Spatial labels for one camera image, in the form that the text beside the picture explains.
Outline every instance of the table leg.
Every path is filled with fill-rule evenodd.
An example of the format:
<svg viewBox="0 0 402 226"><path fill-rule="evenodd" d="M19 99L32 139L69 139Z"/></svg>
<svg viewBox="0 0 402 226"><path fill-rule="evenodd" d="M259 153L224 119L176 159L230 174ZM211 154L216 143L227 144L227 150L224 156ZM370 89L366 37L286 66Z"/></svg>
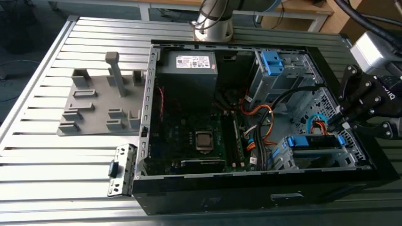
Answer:
<svg viewBox="0 0 402 226"><path fill-rule="evenodd" d="M319 32L322 25L324 24L326 20L327 20L327 15L324 14L318 14L315 20L312 21L310 27L308 27L308 31L310 32Z"/></svg>
<svg viewBox="0 0 402 226"><path fill-rule="evenodd" d="M263 20L263 16L256 15L256 17L255 17L255 22L256 22L256 23L260 23L262 20Z"/></svg>
<svg viewBox="0 0 402 226"><path fill-rule="evenodd" d="M140 13L140 20L149 21L149 3L139 3L139 13Z"/></svg>
<svg viewBox="0 0 402 226"><path fill-rule="evenodd" d="M48 3L49 3L52 11L57 11L59 10L57 2L56 1L48 1Z"/></svg>

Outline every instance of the floor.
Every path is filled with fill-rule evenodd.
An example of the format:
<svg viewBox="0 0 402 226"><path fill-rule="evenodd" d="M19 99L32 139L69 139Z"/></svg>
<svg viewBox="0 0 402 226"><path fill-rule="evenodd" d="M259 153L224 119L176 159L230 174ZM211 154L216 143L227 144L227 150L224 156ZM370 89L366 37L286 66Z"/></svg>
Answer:
<svg viewBox="0 0 402 226"><path fill-rule="evenodd" d="M33 0L32 3L33 7L31 9L37 23L31 25L27 30L29 38L33 40L33 50L25 54L11 54L0 46L0 70L8 75L7 80L0 80L0 124L37 66L33 62L16 62L1 65L2 63L13 60L40 62L69 15L140 20L139 9L136 7L59 3L60 10L52 11L45 1ZM187 23L189 20L196 19L197 13L168 10L160 12L152 8L149 10L149 17L152 21ZM248 15L234 15L232 22L235 26L254 26L252 16Z"/></svg>

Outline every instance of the power supply label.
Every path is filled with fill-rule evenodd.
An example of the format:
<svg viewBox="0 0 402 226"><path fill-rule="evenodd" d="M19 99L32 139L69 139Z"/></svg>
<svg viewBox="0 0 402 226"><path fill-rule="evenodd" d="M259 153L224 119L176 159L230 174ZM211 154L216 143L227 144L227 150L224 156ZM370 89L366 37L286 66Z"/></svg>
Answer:
<svg viewBox="0 0 402 226"><path fill-rule="evenodd" d="M208 56L177 56L176 68L211 68Z"/></svg>

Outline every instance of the white sticker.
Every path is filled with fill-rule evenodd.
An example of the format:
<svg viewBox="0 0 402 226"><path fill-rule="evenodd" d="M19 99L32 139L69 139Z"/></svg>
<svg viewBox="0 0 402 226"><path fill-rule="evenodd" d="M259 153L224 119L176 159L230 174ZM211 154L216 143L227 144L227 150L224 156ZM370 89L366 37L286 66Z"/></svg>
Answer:
<svg viewBox="0 0 402 226"><path fill-rule="evenodd" d="M250 157L250 163L254 164L254 165L256 165L256 158Z"/></svg>
<svg viewBox="0 0 402 226"><path fill-rule="evenodd" d="M251 97L248 97L247 95L244 96L244 99L246 99L248 102L251 102L251 101L252 101L252 98L251 98Z"/></svg>
<svg viewBox="0 0 402 226"><path fill-rule="evenodd" d="M211 68L208 56L177 56L176 68Z"/></svg>

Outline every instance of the aluminum profile table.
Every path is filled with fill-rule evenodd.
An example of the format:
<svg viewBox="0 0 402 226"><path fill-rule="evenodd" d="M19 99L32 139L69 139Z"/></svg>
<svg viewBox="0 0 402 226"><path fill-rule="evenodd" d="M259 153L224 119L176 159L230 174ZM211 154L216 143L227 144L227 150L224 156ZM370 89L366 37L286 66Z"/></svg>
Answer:
<svg viewBox="0 0 402 226"><path fill-rule="evenodd" d="M191 27L180 23L69 17L0 129L0 224L101 222L148 226L177 225L176 220L181 219L191 225L267 221L286 225L314 217L314 222L324 225L327 219L340 224L342 219L358 217L370 225L388 222L402 214L400 180L326 205L214 214L147 216L135 199L107 199L107 171L115 147L136 144L137 137L56 136L72 85L69 77L73 68L88 68L91 76L105 75L107 51L120 53L123 74L145 70L151 39L192 40ZM346 64L352 63L348 44L339 35L236 27L235 39L315 46L338 77ZM380 145L400 173L402 141L380 141Z"/></svg>

